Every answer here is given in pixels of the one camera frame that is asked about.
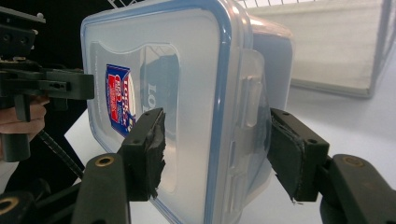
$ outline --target white table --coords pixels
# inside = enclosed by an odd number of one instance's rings
[[[396,50],[371,99],[291,88],[287,111],[331,144],[330,155],[352,154],[369,161],[396,189]],[[85,112],[66,134],[86,163],[104,153],[94,141]],[[240,223],[321,222],[317,203],[293,204],[274,177],[269,187],[244,210]],[[168,223],[151,203],[131,203],[133,223]]]

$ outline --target red label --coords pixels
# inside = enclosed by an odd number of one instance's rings
[[[117,112],[117,102],[121,100],[119,76],[108,76],[108,98],[110,101],[110,117],[114,121],[119,121],[119,115]]]

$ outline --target container lid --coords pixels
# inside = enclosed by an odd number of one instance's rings
[[[271,168],[263,58],[230,1],[147,1],[81,25],[92,133],[108,152],[163,107],[165,168],[154,205],[173,223],[233,223]]]

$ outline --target person's hand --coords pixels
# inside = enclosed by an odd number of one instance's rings
[[[30,104],[30,122],[22,122],[17,119],[15,107],[0,109],[0,133],[27,133],[31,141],[45,126],[44,116],[46,108],[44,105],[49,102],[47,97],[32,98]],[[0,139],[0,160],[3,159],[3,149]]]

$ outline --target plastic food container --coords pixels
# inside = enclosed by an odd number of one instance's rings
[[[163,107],[166,165],[153,204],[172,223],[236,223],[271,172],[264,62],[245,10],[143,2],[86,18],[81,43],[96,140],[116,152],[142,113]]]

